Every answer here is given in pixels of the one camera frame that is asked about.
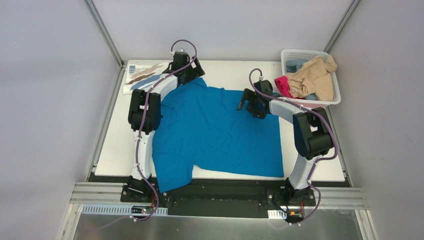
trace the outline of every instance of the blue t-shirt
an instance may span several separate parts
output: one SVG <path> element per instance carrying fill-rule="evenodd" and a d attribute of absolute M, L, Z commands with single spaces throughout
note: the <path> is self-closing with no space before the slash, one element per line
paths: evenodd
<path fill-rule="evenodd" d="M 202 169 L 283 177 L 278 117 L 237 110 L 243 92 L 207 87 L 202 78 L 179 86 L 161 103 L 153 162 L 161 192 L 185 186 Z"/>

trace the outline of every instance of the pile of clothes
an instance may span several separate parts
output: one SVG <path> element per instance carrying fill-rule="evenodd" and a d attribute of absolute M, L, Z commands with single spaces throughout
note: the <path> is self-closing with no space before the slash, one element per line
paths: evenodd
<path fill-rule="evenodd" d="M 326 60 L 322 56 L 310 61 L 288 60 L 285 68 L 287 74 L 274 80 L 283 96 L 329 102 L 334 100 L 331 73 L 337 69 L 337 64 L 331 55 Z"/>

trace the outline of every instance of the brown stripe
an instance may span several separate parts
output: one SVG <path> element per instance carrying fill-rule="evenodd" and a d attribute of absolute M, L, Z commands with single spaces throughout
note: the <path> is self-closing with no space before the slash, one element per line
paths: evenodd
<path fill-rule="evenodd" d="M 134 79 L 134 78 L 137 78 L 137 77 L 139 77 L 139 76 L 141 76 L 143 74 L 147 74 L 147 73 L 153 72 L 155 69 L 158 69 L 158 68 L 162 67 L 161 64 L 162 63 L 158 63 L 158 64 L 155 64 L 152 67 L 147 68 L 147 69 L 145 69 L 145 70 L 143 70 L 141 72 L 137 72 L 136 74 L 132 75 L 131 78 Z"/>
<path fill-rule="evenodd" d="M 133 83 L 135 83 L 135 82 L 138 82 L 138 81 L 141 81 L 141 80 L 143 80 L 143 79 L 146 79 L 146 78 L 148 78 L 148 77 L 152 76 L 153 74 L 155 74 L 155 73 L 154 73 L 154 72 L 152 72 L 152 73 L 149 73 L 149 74 L 147 74 L 147 75 L 139 76 L 139 77 L 137 77 L 136 79 L 133 79 L 133 80 L 131 80 L 130 82 L 125 83 L 125 84 L 126 84 L 126 85 L 133 84 Z"/>

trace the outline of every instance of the tan garment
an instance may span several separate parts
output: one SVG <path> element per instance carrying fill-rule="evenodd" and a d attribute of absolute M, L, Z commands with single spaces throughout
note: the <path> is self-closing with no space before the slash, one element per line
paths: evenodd
<path fill-rule="evenodd" d="M 316 94 L 320 101 L 333 101 L 333 81 L 331 74 L 337 69 L 337 64 L 331 55 L 324 62 L 322 56 L 305 62 L 295 73 L 287 73 L 290 95 L 304 98 Z"/>

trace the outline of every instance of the reflective metal surface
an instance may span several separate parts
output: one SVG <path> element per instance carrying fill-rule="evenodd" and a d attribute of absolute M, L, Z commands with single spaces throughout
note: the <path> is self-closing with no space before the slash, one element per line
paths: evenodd
<path fill-rule="evenodd" d="M 284 220 L 155 216 L 145 222 L 116 215 L 81 214 L 74 240 L 358 240 L 361 230 L 354 210 L 318 210 L 302 224 L 289 226 Z"/>

